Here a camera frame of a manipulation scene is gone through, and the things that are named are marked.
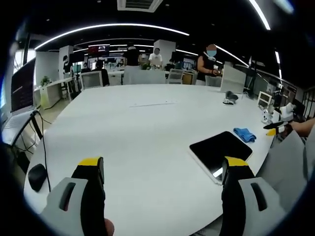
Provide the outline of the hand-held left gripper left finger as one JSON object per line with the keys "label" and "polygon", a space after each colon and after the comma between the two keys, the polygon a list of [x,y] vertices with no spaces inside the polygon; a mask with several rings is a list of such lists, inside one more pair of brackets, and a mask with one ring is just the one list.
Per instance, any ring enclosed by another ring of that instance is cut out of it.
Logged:
{"label": "hand-held left gripper left finger", "polygon": [[105,236],[101,156],[83,159],[47,196],[42,220],[58,236]]}

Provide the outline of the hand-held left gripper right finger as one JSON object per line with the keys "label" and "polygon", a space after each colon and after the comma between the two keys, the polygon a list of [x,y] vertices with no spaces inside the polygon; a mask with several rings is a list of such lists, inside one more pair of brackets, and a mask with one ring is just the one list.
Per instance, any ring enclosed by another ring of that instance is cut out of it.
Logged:
{"label": "hand-held left gripper right finger", "polygon": [[267,236],[285,216],[278,193],[242,159],[225,156],[222,168],[220,235]]}

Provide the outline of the person's left hand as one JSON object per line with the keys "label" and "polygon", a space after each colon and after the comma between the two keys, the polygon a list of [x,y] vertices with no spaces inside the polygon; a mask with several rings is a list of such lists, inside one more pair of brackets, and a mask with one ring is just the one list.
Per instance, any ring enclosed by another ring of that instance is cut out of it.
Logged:
{"label": "person's left hand", "polygon": [[114,235],[114,231],[115,231],[115,227],[114,227],[113,222],[110,221],[109,219],[104,219],[104,222],[105,222],[107,235],[108,236],[113,236]]}

